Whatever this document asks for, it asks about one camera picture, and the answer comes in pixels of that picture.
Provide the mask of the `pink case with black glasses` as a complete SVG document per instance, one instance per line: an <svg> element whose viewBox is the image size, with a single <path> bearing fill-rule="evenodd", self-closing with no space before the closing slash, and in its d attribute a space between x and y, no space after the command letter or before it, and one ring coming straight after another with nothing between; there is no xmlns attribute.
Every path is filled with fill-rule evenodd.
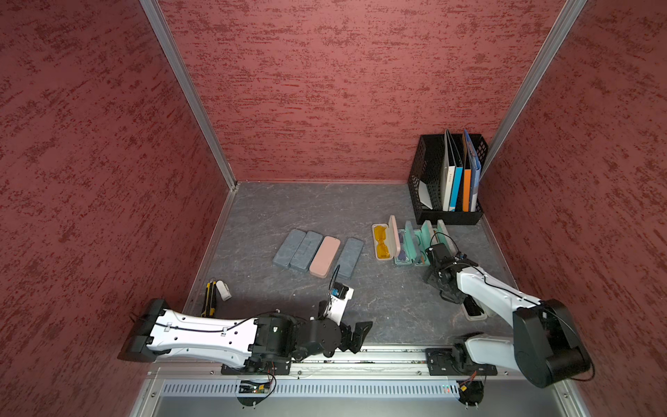
<svg viewBox="0 0 667 417"><path fill-rule="evenodd" d="M484 321L488 318L486 311L481 305L477 304L470 295L468 295L462 303L462 310L467 321Z"/></svg>

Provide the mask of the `pink case with tortoise sunglasses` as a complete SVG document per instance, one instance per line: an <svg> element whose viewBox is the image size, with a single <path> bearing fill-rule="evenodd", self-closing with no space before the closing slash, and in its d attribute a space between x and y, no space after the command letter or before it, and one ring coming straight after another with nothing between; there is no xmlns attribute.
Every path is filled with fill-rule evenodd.
<svg viewBox="0 0 667 417"><path fill-rule="evenodd" d="M339 248L340 240L338 238L325 236L309 266L309 274L321 279L326 278Z"/></svg>

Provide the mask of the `grey case with black glasses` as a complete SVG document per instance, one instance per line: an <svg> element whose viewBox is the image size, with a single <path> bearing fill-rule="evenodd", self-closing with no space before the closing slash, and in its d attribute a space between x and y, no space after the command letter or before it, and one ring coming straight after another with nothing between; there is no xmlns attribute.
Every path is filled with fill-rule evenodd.
<svg viewBox="0 0 667 417"><path fill-rule="evenodd" d="M308 271L324 239L320 233L309 231L292 257L289 267L300 272Z"/></svg>

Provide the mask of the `case with clear yellow glasses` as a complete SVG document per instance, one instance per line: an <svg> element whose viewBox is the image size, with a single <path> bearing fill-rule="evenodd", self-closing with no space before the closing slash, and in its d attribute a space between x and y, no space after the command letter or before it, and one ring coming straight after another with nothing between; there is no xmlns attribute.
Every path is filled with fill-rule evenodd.
<svg viewBox="0 0 667 417"><path fill-rule="evenodd" d="M364 241L352 237L347 239L338 260L338 279L352 277L363 248Z"/></svg>

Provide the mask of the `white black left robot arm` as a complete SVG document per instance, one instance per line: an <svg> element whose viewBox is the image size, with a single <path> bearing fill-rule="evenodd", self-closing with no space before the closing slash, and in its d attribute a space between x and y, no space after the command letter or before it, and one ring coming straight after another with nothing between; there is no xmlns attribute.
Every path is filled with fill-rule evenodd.
<svg viewBox="0 0 667 417"><path fill-rule="evenodd" d="M243 374L287 372L293 362L311 356L359 353L372 328L371 321L350 327L331 314L305 320L277 310L235 320L188 316L152 299L135 318L117 358L154 363L163 356L187 357Z"/></svg>

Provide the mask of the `grey case with orange glasses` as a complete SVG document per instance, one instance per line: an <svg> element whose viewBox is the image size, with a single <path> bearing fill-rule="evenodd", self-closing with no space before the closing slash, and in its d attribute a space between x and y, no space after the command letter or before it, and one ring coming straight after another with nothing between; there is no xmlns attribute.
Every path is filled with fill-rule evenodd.
<svg viewBox="0 0 667 417"><path fill-rule="evenodd" d="M416 237L417 258L414 262L417 266L429 266L430 262L427 257L427 250L432 245L434 237L434 228L429 220L425 220L419 229L414 231Z"/></svg>

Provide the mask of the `grey case with purple glasses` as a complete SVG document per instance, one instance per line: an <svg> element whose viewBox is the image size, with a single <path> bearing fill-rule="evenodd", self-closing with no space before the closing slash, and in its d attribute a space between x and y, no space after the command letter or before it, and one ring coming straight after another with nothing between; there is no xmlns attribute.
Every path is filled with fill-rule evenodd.
<svg viewBox="0 0 667 417"><path fill-rule="evenodd" d="M413 224L406 221L405 227L398 230L398 255L394 258L394 263L398 266L419 265L420 248L415 241Z"/></svg>

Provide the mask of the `white book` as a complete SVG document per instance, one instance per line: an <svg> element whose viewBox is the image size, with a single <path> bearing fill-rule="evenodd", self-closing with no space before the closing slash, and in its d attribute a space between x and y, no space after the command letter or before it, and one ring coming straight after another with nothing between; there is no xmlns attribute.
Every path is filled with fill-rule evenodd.
<svg viewBox="0 0 667 417"><path fill-rule="evenodd" d="M442 164L442 176L441 176L441 197L442 197L442 207L444 211L450 210L450 199L453 188L453 179L455 172L455 162L453 156L453 150L451 145L452 136L449 130L446 131L444 146L445 153L443 157Z"/></svg>

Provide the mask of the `cyan book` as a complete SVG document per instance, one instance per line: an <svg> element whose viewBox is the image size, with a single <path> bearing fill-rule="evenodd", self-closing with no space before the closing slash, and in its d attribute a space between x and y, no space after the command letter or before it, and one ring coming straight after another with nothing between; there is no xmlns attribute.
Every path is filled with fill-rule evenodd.
<svg viewBox="0 0 667 417"><path fill-rule="evenodd" d="M453 139L451 140L454 162L455 162L453 188L452 188L450 207L449 207L451 211L455 211L457 208L458 198L460 194L460 184L463 177L464 158L463 158L463 148L461 139L462 139L461 135L455 134L453 135Z"/></svg>

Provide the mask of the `blue book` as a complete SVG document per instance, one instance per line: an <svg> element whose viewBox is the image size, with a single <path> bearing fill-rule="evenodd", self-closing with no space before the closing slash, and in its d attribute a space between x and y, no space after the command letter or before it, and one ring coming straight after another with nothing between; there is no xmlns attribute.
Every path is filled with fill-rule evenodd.
<svg viewBox="0 0 667 417"><path fill-rule="evenodd" d="M472 143L472 138L470 137L467 130L464 130L464 137L467 143L468 150L468 161L470 162L471 168L471 181L470 181L470 196L468 198L469 202L469 212L475 212L477 210L478 196L479 196L479 182L481 178L481 169L482 165L479 161L479 155L477 150Z"/></svg>

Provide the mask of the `small white box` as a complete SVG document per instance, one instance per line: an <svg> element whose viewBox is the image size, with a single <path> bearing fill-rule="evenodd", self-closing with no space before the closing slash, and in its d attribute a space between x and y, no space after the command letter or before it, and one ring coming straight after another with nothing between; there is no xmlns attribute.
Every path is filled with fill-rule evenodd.
<svg viewBox="0 0 667 417"><path fill-rule="evenodd" d="M224 281L216 281L215 287L223 302L227 302L227 300L229 300L232 297L229 291L229 287Z"/></svg>

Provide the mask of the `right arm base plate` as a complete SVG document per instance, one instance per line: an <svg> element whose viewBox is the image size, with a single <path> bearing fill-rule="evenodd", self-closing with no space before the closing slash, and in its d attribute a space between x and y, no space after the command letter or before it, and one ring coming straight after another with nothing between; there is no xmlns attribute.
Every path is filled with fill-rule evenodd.
<svg viewBox="0 0 667 417"><path fill-rule="evenodd" d="M467 378L473 375L498 375L498 370L495 366L474 362L463 344L456 344L453 347L427 349L425 353L429 375L431 376Z"/></svg>

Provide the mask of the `aluminium corner post right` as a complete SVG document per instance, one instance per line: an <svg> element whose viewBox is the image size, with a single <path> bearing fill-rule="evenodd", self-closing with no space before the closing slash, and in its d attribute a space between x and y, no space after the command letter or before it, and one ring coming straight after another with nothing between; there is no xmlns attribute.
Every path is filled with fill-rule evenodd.
<svg viewBox="0 0 667 417"><path fill-rule="evenodd" d="M529 103L536 88L540 85L542 78L549 69L553 59L557 56L562 44L569 35L571 28L576 23L581 12L587 4L586 0L567 0L559 12L552 28L547 34L544 43L540 47L533 63L526 73L517 94L510 104L507 113L498 126L486 157L482 175L490 170L493 160L500 152L505 140L509 136L515 123L519 120L521 113Z"/></svg>

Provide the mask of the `aluminium corner post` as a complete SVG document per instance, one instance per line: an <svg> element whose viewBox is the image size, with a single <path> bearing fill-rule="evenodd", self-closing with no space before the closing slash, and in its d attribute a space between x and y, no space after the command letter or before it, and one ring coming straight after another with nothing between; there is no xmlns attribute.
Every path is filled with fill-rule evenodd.
<svg viewBox="0 0 667 417"><path fill-rule="evenodd" d="M533 63L526 73L517 94L510 104L507 113L498 126L486 157L482 175L490 170L493 160L500 152L505 140L509 136L515 123L519 120L521 113L529 103L536 88L540 85L542 78L549 69L553 59L557 56L562 44L569 35L571 28L576 23L581 12L587 4L586 0L567 0L559 12L552 28L547 34L544 43L540 47Z"/></svg>
<svg viewBox="0 0 667 417"><path fill-rule="evenodd" d="M209 119L207 111L201 101L201 97L196 90L196 86L189 74L182 55L178 50L175 38L168 27L166 17L163 14L159 2L155 0L141 0L140 4L142 5L142 9L149 20L152 31L156 35L158 43L168 60L168 64L175 75L176 81L182 89L182 93L188 102L228 188L233 193L236 193L238 184L236 176L231 169L229 161L224 155L219 138L215 133L214 126Z"/></svg>

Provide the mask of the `aluminium corner post left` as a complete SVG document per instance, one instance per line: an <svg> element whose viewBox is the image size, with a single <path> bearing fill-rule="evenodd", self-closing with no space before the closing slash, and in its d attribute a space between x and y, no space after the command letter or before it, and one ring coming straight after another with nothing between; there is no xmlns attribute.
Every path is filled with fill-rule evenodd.
<svg viewBox="0 0 667 417"><path fill-rule="evenodd" d="M140 4L142 5L142 9L149 20L152 31L156 35L158 43L168 60L168 64L175 75L176 81L182 89L182 93L188 102L228 188L233 193L236 193L238 184L236 176L231 169L229 161L224 155L219 138L215 133L214 126L209 119L207 111L201 101L201 97L196 90L196 86L189 74L182 55L178 50L175 38L168 27L166 17L163 14L159 2L155 0L141 0Z"/></svg>

